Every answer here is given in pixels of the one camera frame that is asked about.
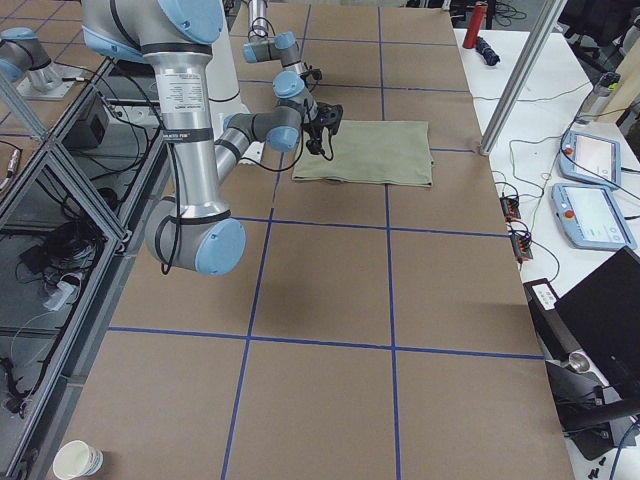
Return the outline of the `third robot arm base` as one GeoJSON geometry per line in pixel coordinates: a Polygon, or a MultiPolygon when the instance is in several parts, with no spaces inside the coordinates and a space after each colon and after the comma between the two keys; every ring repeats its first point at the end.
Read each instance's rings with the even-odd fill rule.
{"type": "Polygon", "coordinates": [[[26,99],[61,100],[70,86],[59,67],[28,27],[1,32],[1,73],[26,99]]]}

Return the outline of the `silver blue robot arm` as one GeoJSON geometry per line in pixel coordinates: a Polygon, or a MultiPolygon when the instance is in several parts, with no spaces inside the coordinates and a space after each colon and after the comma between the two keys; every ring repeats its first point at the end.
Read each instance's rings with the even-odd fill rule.
{"type": "Polygon", "coordinates": [[[282,68],[307,78],[311,70],[302,60],[296,36],[291,31],[276,34],[267,18],[268,2],[248,2],[247,42],[243,45],[243,56],[247,63],[257,64],[279,61],[282,68]]]}
{"type": "Polygon", "coordinates": [[[220,185],[254,142],[280,152],[301,137],[313,155],[337,134],[343,109],[314,99],[300,74],[286,68],[273,81],[267,113],[236,113],[214,135],[207,66],[225,27],[219,1],[85,1],[86,45],[106,57],[153,67],[162,139],[172,156],[175,192],[150,215],[145,242],[166,270],[224,275],[241,260],[246,233],[220,185]]]}

